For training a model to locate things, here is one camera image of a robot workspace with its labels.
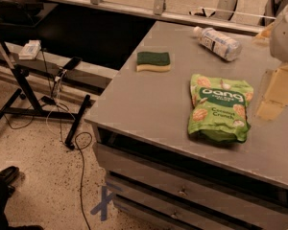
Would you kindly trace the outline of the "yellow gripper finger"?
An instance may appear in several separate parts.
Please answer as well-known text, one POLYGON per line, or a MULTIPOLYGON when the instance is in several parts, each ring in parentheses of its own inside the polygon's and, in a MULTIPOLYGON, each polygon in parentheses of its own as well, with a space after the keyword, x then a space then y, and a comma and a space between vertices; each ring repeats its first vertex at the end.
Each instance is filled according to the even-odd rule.
POLYGON ((288 106, 288 63, 281 63, 277 69, 268 72, 263 94, 256 116, 271 121, 288 106))
POLYGON ((252 42, 257 45, 268 45, 270 42, 270 37, 271 37, 273 27, 274 27, 273 23, 266 26, 259 34, 257 34, 252 39, 252 42))

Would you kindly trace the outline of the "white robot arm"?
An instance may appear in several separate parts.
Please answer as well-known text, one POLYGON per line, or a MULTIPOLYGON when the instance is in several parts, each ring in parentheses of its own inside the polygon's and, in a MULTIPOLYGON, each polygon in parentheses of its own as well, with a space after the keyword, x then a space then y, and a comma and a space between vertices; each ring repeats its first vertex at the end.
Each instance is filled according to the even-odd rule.
POLYGON ((268 69, 262 76, 256 116, 272 121, 288 106, 288 4, 264 33, 270 33, 270 53, 280 65, 275 70, 268 69))

